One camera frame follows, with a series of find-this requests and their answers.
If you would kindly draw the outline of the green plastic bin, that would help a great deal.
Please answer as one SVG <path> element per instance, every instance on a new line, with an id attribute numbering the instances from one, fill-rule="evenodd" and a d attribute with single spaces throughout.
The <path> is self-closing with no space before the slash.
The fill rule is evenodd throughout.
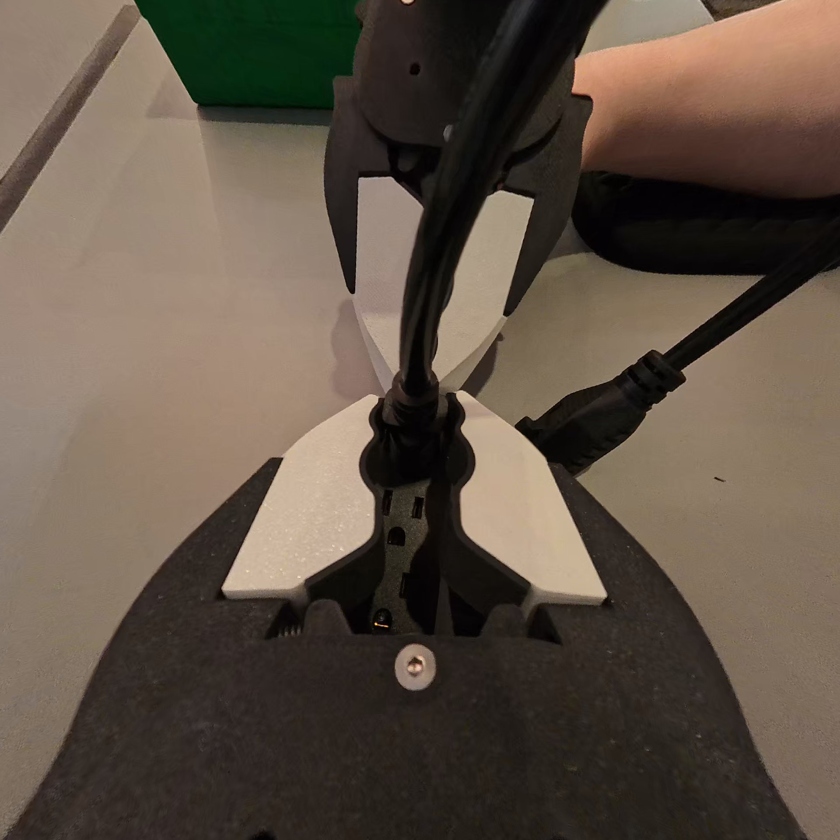
<path id="1" fill-rule="evenodd" d="M 202 107 L 331 109 L 352 72 L 355 1 L 136 1 Z"/>

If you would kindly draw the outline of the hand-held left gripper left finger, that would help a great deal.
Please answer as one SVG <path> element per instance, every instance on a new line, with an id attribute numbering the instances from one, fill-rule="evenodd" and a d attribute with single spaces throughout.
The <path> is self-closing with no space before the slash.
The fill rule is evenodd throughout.
<path id="1" fill-rule="evenodd" d="M 374 535 L 375 497 L 361 474 L 373 440 L 367 395 L 304 434 L 280 466 L 239 548 L 227 599 L 308 601 L 307 582 Z"/>

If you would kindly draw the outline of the person's right forearm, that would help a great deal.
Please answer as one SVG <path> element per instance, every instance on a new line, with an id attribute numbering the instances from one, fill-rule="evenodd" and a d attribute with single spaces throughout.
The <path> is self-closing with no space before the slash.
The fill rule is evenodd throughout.
<path id="1" fill-rule="evenodd" d="M 582 171 L 772 198 L 839 192 L 839 2 L 783 1 L 575 62 Z"/>

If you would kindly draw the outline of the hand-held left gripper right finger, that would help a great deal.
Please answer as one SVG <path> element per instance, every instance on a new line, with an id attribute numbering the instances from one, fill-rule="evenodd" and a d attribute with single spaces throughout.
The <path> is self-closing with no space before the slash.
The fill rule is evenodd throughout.
<path id="1" fill-rule="evenodd" d="M 600 606 L 606 590 L 546 458 L 475 397 L 457 392 L 474 468 L 458 494 L 469 541 L 500 564 L 496 603 Z"/>

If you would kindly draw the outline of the black power strip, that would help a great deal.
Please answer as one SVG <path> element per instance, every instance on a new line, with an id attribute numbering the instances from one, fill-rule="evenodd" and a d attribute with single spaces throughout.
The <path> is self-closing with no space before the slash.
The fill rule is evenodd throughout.
<path id="1" fill-rule="evenodd" d="M 441 573 L 450 482 L 443 474 L 384 488 L 385 569 L 366 603 L 373 636 L 472 635 L 480 618 Z"/>

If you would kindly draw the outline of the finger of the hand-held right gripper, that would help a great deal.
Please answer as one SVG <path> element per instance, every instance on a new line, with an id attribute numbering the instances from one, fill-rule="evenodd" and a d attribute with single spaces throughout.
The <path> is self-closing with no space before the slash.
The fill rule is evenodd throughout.
<path id="1" fill-rule="evenodd" d="M 382 389 L 400 369 L 406 275 L 422 204 L 390 176 L 358 181 L 353 309 Z"/>
<path id="2" fill-rule="evenodd" d="M 440 384 L 463 384 L 501 330 L 533 203 L 529 196 L 498 191 L 480 209 L 439 323 Z"/>

